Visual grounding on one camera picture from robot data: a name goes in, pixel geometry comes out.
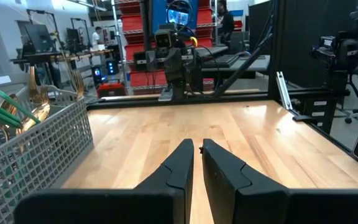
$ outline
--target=wire basket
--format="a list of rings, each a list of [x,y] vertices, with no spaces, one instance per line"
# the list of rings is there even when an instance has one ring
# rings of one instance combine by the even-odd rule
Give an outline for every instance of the wire basket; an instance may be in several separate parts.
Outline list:
[[[64,183],[71,165],[93,148],[84,99],[54,86],[48,91],[55,100],[45,121],[9,141],[0,132],[0,223],[13,223],[14,208],[27,194]],[[31,110],[36,105],[28,95],[25,86],[18,102]]]

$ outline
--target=storage rack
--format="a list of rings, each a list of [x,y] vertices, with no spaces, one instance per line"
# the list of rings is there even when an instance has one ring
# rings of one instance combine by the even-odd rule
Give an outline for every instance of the storage rack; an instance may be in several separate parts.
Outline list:
[[[217,14],[215,13],[217,11],[217,5],[218,5],[218,0],[213,0],[214,1],[214,7],[215,9],[212,10],[211,9],[211,2],[208,1],[207,4],[203,4],[202,6],[202,9],[199,9],[200,10],[205,10],[205,9],[210,9],[212,12],[212,15],[214,16],[214,20],[215,22],[209,22],[209,23],[201,23],[201,24],[198,24],[197,25],[197,28],[205,28],[205,27],[214,27],[215,29],[215,36],[217,37],[218,36],[218,24],[216,23],[216,21],[218,20],[218,17],[217,17]],[[123,16],[127,16],[127,17],[133,17],[133,19],[137,20],[136,22],[133,22],[133,24],[141,24],[142,21],[141,21],[141,17],[140,17],[140,20],[139,20],[139,16],[140,16],[140,10],[137,10],[140,8],[140,6],[138,4],[131,4],[131,3],[139,3],[139,0],[113,0],[112,1],[112,9],[113,9],[113,12],[114,12],[114,21],[117,25],[117,16],[116,16],[116,6],[119,6],[120,7],[120,10],[123,14]],[[127,42],[128,42],[128,45],[127,46],[130,46],[130,47],[135,47],[134,45],[138,44],[139,46],[137,47],[140,47],[140,48],[144,48],[144,42],[142,42],[142,35],[136,35],[136,34],[142,34],[143,33],[143,30],[142,29],[125,29],[124,26],[125,26],[125,23],[124,23],[124,20],[122,19],[122,23],[123,23],[123,31],[122,31],[122,34],[124,35],[124,37],[127,39]],[[213,29],[212,30],[201,30],[202,31],[206,31],[206,32],[210,32],[209,33],[209,38],[212,40],[212,33],[213,32]],[[127,68],[127,66],[131,66],[133,65],[134,61],[133,61],[133,58],[130,56],[130,54],[133,54],[132,51],[128,50],[127,51],[127,57],[125,60],[122,61],[122,67],[123,68]],[[126,83],[129,83],[127,81],[127,76],[126,76],[126,73],[124,72],[123,70],[123,73],[124,73],[124,78],[125,78],[125,81]],[[145,89],[151,89],[153,88],[154,90],[155,89],[162,89],[165,85],[157,85],[156,83],[154,83],[154,85],[151,85],[151,86],[129,86],[127,85],[127,90],[129,93],[133,93],[133,91],[136,91],[136,90],[145,90]]]

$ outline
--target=person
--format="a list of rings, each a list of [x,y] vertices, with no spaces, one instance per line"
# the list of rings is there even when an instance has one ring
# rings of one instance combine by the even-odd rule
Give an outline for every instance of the person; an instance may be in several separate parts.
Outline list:
[[[103,44],[103,42],[100,39],[100,34],[102,33],[102,28],[97,27],[95,29],[95,32],[92,34],[92,47],[96,48],[98,44]]]
[[[227,3],[225,0],[219,0],[218,2],[218,14],[221,18],[221,44],[227,44],[230,41],[230,36],[234,30],[234,18],[233,15],[227,10]]]

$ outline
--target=wooden tabletop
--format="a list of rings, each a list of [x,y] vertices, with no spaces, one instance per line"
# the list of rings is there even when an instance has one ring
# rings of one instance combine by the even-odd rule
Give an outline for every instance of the wooden tabletop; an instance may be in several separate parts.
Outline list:
[[[358,188],[358,163],[292,117],[274,101],[90,111],[95,149],[63,187],[131,189],[191,138],[191,223],[213,223],[198,150],[211,138],[287,187]]]

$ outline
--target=metal wire basket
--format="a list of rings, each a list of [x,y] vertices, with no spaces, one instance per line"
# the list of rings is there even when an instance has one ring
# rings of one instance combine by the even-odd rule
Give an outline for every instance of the metal wire basket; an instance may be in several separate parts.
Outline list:
[[[9,141],[0,131],[0,223],[13,223],[14,208],[23,196],[64,183],[78,156],[93,148],[84,99],[75,101],[75,93],[54,86],[48,92],[53,102],[45,121]],[[36,107],[26,86],[17,98],[28,110]]]

